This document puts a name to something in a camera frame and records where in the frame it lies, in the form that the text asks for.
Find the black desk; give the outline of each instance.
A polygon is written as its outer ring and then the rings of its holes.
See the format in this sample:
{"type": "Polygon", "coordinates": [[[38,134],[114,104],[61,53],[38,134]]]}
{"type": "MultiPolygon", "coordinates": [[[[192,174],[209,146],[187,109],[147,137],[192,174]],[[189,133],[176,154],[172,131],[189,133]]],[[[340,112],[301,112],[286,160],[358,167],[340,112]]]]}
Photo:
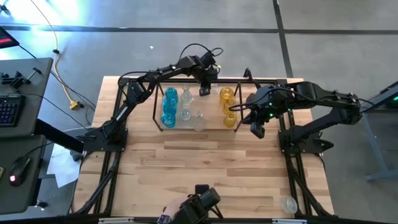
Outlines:
{"type": "MultiPolygon", "coordinates": [[[[10,78],[14,77],[16,70],[27,78],[33,67],[38,68],[42,74],[36,73],[30,80],[30,85],[23,84],[18,90],[23,93],[33,93],[39,96],[44,95],[47,80],[49,79],[52,66],[52,58],[19,59],[0,61],[0,72],[7,73],[10,78]]],[[[9,85],[0,85],[0,95],[7,95],[15,92],[9,85]]],[[[11,128],[1,128],[0,138],[28,136],[33,134],[42,98],[34,95],[25,95],[25,107],[19,117],[18,125],[11,128]]]]}
{"type": "Polygon", "coordinates": [[[4,168],[4,173],[0,179],[0,214],[24,212],[32,204],[43,147],[30,153],[29,170],[22,185],[11,186],[8,180],[9,172],[18,157],[37,146],[44,145],[45,140],[42,135],[1,139],[0,166],[4,168]]]}

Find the white paper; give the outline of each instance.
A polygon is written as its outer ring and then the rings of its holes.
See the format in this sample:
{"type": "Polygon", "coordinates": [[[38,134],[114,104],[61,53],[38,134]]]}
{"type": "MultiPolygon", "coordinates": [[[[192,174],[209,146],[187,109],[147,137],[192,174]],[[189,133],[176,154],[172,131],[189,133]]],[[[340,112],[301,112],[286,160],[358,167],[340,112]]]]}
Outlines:
{"type": "Polygon", "coordinates": [[[79,178],[81,160],[73,161],[70,151],[54,144],[47,174],[55,174],[58,188],[79,178]]]}

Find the watch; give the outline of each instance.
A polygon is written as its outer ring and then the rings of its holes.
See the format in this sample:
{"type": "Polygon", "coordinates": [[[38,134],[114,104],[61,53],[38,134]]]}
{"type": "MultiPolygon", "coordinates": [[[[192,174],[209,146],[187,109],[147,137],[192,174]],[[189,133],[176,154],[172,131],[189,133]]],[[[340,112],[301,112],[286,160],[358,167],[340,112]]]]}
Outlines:
{"type": "Polygon", "coordinates": [[[160,215],[157,224],[168,224],[171,220],[172,218],[168,215],[160,215]]]}

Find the computer mouse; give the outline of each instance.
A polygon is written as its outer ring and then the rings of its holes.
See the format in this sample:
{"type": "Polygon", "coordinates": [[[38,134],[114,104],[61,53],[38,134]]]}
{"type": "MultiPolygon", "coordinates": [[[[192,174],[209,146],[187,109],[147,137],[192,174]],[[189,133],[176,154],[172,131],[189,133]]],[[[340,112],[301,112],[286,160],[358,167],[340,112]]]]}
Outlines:
{"type": "Polygon", "coordinates": [[[18,187],[24,183],[29,162],[29,156],[21,156],[15,160],[9,175],[11,186],[18,187]]]}

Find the yellow cable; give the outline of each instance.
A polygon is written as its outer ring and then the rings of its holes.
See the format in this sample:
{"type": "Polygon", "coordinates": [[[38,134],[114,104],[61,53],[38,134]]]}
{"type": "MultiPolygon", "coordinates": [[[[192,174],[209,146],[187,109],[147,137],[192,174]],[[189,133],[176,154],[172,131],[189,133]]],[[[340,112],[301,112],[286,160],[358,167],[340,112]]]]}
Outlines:
{"type": "MultiPolygon", "coordinates": [[[[45,20],[47,21],[47,23],[50,25],[50,27],[51,27],[51,29],[52,29],[52,32],[54,33],[54,36],[55,36],[55,50],[58,51],[58,38],[57,38],[57,35],[56,35],[55,31],[54,31],[54,28],[52,27],[50,21],[46,18],[46,16],[44,15],[44,13],[39,9],[39,7],[37,7],[37,5],[35,4],[35,2],[33,2],[33,0],[30,0],[30,1],[33,3],[33,5],[36,7],[36,9],[39,10],[39,12],[43,15],[44,19],[45,19],[45,20]]],[[[54,62],[54,64],[53,64],[53,66],[54,66],[54,71],[55,71],[55,74],[56,74],[56,76],[58,77],[58,79],[59,79],[62,83],[64,83],[63,80],[61,79],[61,76],[60,76],[59,73],[58,73],[57,65],[58,65],[58,61],[59,61],[60,58],[58,58],[57,55],[58,55],[58,53],[55,53],[55,55],[54,55],[54,60],[55,60],[55,62],[54,62]]],[[[70,101],[70,106],[69,106],[69,108],[70,108],[71,110],[74,110],[74,109],[78,108],[79,102],[76,102],[76,101],[74,101],[74,100],[72,99],[72,97],[69,95],[69,93],[68,93],[68,91],[67,91],[67,89],[66,89],[66,87],[65,87],[64,84],[62,84],[62,88],[63,88],[63,91],[65,92],[66,96],[68,97],[68,99],[69,99],[69,101],[70,101]]]]}

